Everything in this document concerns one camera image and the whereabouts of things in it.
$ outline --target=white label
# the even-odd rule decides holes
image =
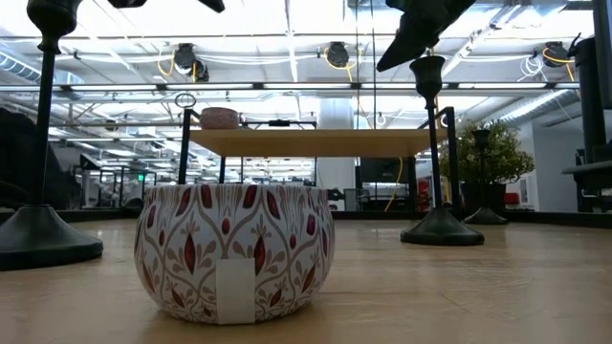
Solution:
[[[219,324],[254,323],[254,259],[218,260],[216,262],[216,280]]]

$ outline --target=ceiling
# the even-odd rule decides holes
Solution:
[[[348,1],[351,6],[346,0],[226,0],[225,3],[226,10],[217,14],[195,0],[149,0],[139,9],[121,11],[106,0],[84,1],[78,11],[76,30],[60,41],[63,54],[57,57],[56,70],[70,72],[84,84],[189,83],[189,75],[176,71],[172,75],[164,73],[170,69],[172,52],[177,45],[192,43],[198,58],[208,67],[211,83],[414,81],[408,64],[383,73],[375,72],[376,61],[393,40],[401,16],[381,0],[372,2],[372,11],[369,0],[360,1],[361,6],[356,10],[355,0]],[[593,33],[588,2],[581,2],[586,6],[570,7],[563,0],[533,0],[532,6],[504,6],[504,3],[512,2],[477,1],[442,34],[434,53],[447,59],[444,81],[567,82],[571,81],[568,70],[572,77],[578,77],[571,63],[569,68],[543,66],[541,52],[546,42],[560,41],[567,49],[579,32],[582,37]],[[32,84],[3,71],[1,53],[34,69],[40,68],[42,55],[36,48],[40,32],[29,20],[26,4],[27,0],[11,0],[0,5],[0,85]],[[495,30],[491,30],[491,23],[495,24]],[[344,42],[353,68],[330,67],[324,52],[333,41]],[[530,59],[534,52],[537,57]],[[454,106],[459,118],[478,120],[491,114],[502,117],[507,106],[525,98],[542,97],[512,89],[506,91],[443,92],[438,105]],[[258,120],[317,120],[325,116],[319,112],[320,99],[330,97],[329,90],[194,94],[198,96],[196,111],[209,106],[229,107],[246,118]],[[95,100],[95,95],[86,95],[78,101],[55,97],[54,121],[56,125],[68,121],[91,124],[112,119],[139,121],[143,128],[149,128],[151,123],[178,119],[181,109],[173,104],[174,96],[174,93],[106,92]],[[380,89],[376,101],[368,92],[350,91],[334,97],[351,97],[356,115],[367,117],[371,123],[375,115],[382,115],[386,119],[382,128],[415,128],[426,119],[425,103],[413,91],[408,94]],[[0,92],[0,104],[35,115],[36,93]],[[534,120],[548,123],[573,116],[561,108],[554,110]],[[558,124],[559,128],[573,125],[573,121]],[[130,130],[109,132],[100,127],[56,127],[52,137],[91,139],[140,135]],[[181,135],[177,127],[147,130],[151,138]],[[145,141],[121,146],[114,142],[89,141],[84,146],[81,144],[81,148],[89,148],[104,159],[126,158],[127,153],[121,157],[110,153],[111,148],[131,151],[137,158],[174,159],[177,146],[156,150]],[[190,150],[196,162],[209,158],[206,150],[197,145],[191,145]],[[172,168],[168,171],[176,167],[173,161],[170,163]],[[305,163],[299,166],[311,168]],[[291,166],[287,171],[301,171],[299,168]]]

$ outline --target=pink bowl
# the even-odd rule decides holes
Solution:
[[[200,116],[202,129],[237,129],[238,124],[238,113],[227,108],[210,107]]]
[[[212,324],[295,312],[323,284],[334,223],[322,189],[201,184],[147,189],[135,262],[168,314]]]

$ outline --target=black candlestick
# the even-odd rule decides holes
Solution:
[[[42,32],[43,52],[38,117],[34,138],[31,204],[22,206],[0,226],[0,270],[34,269],[72,264],[99,257],[102,241],[70,227],[43,204],[45,167],[55,55],[59,38],[77,27],[81,0],[30,0],[28,16]]]
[[[480,156],[480,208],[473,215],[466,219],[466,224],[470,225],[505,225],[508,220],[497,215],[489,207],[489,197],[487,192],[487,178],[485,176],[485,159],[487,147],[489,147],[489,135],[491,130],[479,129],[471,132],[474,135],[476,148]]]
[[[482,245],[485,237],[455,219],[442,205],[440,187],[440,165],[438,164],[438,141],[435,126],[435,97],[442,89],[441,56],[422,57],[410,64],[415,75],[417,92],[426,100],[429,120],[429,146],[431,149],[431,170],[433,174],[434,207],[414,228],[402,231],[403,243],[435,246]]]

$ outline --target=wooden tabletop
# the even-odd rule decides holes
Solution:
[[[610,344],[612,231],[480,226],[479,247],[400,243],[410,221],[336,221],[313,304],[252,326],[159,311],[134,268],[136,220],[73,224],[100,259],[0,272],[2,344]]]
[[[447,137],[438,130],[438,141]],[[222,157],[413,157],[429,148],[427,129],[192,130],[191,140]]]

